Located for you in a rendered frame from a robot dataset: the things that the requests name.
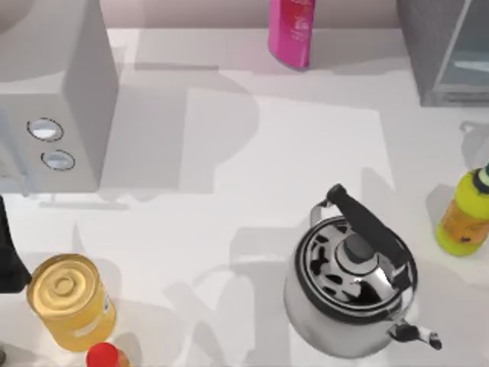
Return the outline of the pink bottle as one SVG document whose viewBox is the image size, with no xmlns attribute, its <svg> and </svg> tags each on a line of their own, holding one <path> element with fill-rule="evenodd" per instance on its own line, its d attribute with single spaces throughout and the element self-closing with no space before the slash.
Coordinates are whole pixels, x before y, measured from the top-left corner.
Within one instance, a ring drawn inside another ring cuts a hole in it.
<svg viewBox="0 0 489 367">
<path fill-rule="evenodd" d="M 309 66 L 316 0 L 269 0 L 268 48 L 294 69 Z"/>
</svg>

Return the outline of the small microwave knob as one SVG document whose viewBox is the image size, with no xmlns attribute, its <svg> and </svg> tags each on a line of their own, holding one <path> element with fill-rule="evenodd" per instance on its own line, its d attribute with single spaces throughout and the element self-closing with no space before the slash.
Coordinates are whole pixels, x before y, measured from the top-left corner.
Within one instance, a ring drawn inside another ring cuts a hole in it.
<svg viewBox="0 0 489 367">
<path fill-rule="evenodd" d="M 54 171 L 70 171 L 75 167 L 75 158 L 63 150 L 55 150 L 43 153 L 40 159 L 45 166 Z"/>
</svg>

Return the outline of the pale microwave oven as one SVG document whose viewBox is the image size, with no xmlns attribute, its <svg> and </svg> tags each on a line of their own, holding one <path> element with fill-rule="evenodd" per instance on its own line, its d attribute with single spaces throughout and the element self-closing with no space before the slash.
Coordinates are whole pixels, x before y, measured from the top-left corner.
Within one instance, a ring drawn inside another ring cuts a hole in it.
<svg viewBox="0 0 489 367">
<path fill-rule="evenodd" d="M 118 87 L 100 0 L 0 0 L 0 193 L 96 191 Z M 31 136 L 39 118 L 64 136 Z M 55 150 L 75 167 L 45 166 L 40 156 Z"/>
</svg>

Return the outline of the large microwave knob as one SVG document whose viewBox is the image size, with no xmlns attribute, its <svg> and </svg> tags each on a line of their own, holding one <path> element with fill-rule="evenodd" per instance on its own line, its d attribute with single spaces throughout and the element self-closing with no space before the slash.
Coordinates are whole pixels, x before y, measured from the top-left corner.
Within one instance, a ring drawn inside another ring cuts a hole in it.
<svg viewBox="0 0 489 367">
<path fill-rule="evenodd" d="M 27 123 L 27 130 L 37 140 L 53 142 L 64 136 L 63 127 L 49 118 L 39 118 Z"/>
</svg>

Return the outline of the yellow can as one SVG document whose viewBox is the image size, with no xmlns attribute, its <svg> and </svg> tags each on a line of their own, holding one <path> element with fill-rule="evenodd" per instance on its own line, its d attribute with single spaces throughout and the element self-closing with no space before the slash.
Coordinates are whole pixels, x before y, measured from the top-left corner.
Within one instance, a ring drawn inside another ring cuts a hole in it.
<svg viewBox="0 0 489 367">
<path fill-rule="evenodd" d="M 70 352 L 106 341 L 115 328 L 115 305 L 98 268 L 84 255 L 55 255 L 38 265 L 27 301 L 56 344 Z"/>
</svg>

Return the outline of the red capped bottle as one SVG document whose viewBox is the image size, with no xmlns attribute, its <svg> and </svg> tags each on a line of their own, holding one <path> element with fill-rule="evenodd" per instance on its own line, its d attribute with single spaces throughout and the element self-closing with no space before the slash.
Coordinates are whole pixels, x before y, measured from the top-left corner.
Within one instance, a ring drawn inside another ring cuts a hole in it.
<svg viewBox="0 0 489 367">
<path fill-rule="evenodd" d="M 96 343 L 85 357 L 86 367 L 132 367 L 125 353 L 111 343 Z"/>
</svg>

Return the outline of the yellow green bottle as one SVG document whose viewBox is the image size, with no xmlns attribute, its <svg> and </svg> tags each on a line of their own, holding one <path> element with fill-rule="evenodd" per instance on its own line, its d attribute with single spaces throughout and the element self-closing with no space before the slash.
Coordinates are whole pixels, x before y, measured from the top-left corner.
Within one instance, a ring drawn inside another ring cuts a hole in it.
<svg viewBox="0 0 489 367">
<path fill-rule="evenodd" d="M 489 237 L 489 163 L 467 172 L 436 228 L 441 248 L 455 256 L 475 253 Z"/>
</svg>

